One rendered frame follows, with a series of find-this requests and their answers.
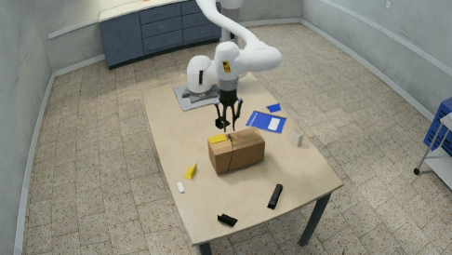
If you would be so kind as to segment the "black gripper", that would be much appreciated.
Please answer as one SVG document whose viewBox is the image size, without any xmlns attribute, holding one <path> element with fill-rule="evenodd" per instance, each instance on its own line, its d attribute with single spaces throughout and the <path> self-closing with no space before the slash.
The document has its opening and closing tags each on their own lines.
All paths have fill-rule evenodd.
<svg viewBox="0 0 452 255">
<path fill-rule="evenodd" d="M 234 105 L 237 103 L 237 109 L 236 114 L 234 113 Z M 223 113 L 222 116 L 220 115 L 219 110 L 219 103 L 223 105 Z M 226 114 L 227 114 L 227 107 L 231 107 L 232 111 L 232 129 L 234 131 L 234 122 L 236 121 L 236 118 L 239 118 L 240 112 L 241 112 L 241 106 L 243 104 L 242 98 L 237 98 L 237 89 L 235 90 L 219 90 L 219 100 L 214 101 L 214 105 L 217 108 L 219 121 L 224 123 L 224 131 L 227 132 L 226 128 Z"/>
</svg>

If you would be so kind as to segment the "blue notebook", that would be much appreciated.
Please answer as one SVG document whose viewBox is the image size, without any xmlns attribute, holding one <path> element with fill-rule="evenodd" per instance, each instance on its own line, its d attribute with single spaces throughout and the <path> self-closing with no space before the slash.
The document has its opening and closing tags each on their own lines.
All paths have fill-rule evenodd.
<svg viewBox="0 0 452 255">
<path fill-rule="evenodd" d="M 257 127 L 257 129 L 260 130 L 265 130 L 281 135 L 285 121 L 286 118 L 281 116 L 253 111 L 248 121 L 246 122 L 246 127 Z"/>
</svg>

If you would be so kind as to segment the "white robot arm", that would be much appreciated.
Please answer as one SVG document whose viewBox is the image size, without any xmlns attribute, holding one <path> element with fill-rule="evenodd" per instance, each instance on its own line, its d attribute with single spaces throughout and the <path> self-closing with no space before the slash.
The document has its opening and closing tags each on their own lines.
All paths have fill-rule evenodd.
<svg viewBox="0 0 452 255">
<path fill-rule="evenodd" d="M 190 60 L 187 69 L 189 89 L 184 89 L 182 98 L 189 97 L 191 103 L 217 98 L 219 91 L 216 94 L 212 85 L 218 83 L 222 90 L 234 90 L 238 87 L 238 77 L 243 78 L 248 72 L 268 71 L 281 63 L 278 49 L 265 45 L 239 25 L 239 7 L 244 1 L 196 0 L 206 17 L 222 27 L 222 42 L 217 46 L 215 60 L 206 56 Z M 222 15 L 216 10 L 216 2 L 222 6 Z M 246 41 L 243 50 L 238 47 L 238 36 Z"/>
</svg>

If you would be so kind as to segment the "brown cardboard box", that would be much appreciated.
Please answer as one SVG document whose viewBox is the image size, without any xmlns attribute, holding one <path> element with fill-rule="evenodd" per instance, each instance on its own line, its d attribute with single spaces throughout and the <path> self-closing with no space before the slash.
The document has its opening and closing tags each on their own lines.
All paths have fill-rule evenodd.
<svg viewBox="0 0 452 255">
<path fill-rule="evenodd" d="M 216 174 L 264 160 L 265 140 L 256 127 L 225 134 L 225 137 L 226 141 L 212 144 L 207 139 L 209 160 Z"/>
</svg>

